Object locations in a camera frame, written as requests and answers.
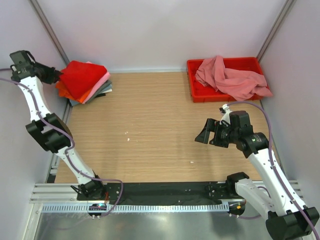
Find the red t shirt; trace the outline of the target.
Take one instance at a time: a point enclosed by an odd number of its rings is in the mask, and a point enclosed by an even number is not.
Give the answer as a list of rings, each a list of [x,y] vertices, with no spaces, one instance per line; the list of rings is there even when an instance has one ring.
[[[107,69],[90,62],[71,61],[62,71],[62,82],[74,98],[81,97],[100,80]]]

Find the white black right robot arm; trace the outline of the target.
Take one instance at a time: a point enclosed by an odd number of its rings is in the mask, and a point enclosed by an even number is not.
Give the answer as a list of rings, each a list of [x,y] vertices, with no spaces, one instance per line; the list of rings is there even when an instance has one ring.
[[[265,220],[273,240],[294,240],[315,232],[320,214],[307,207],[282,172],[270,142],[262,132],[254,132],[246,111],[224,110],[221,120],[208,118],[196,142],[228,148],[236,145],[257,170],[268,193],[255,186],[243,172],[227,177],[225,192],[243,197]]]

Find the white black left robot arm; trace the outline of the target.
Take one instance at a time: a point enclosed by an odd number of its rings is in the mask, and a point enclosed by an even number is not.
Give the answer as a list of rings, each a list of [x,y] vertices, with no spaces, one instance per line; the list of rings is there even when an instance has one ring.
[[[25,126],[31,137],[46,151],[51,152],[72,171],[78,182],[72,189],[85,199],[101,200],[106,194],[103,181],[85,164],[75,148],[75,141],[67,125],[49,109],[43,91],[44,84],[54,84],[62,73],[54,67],[35,60],[27,50],[10,53],[11,82],[16,84],[26,99],[30,123]]]

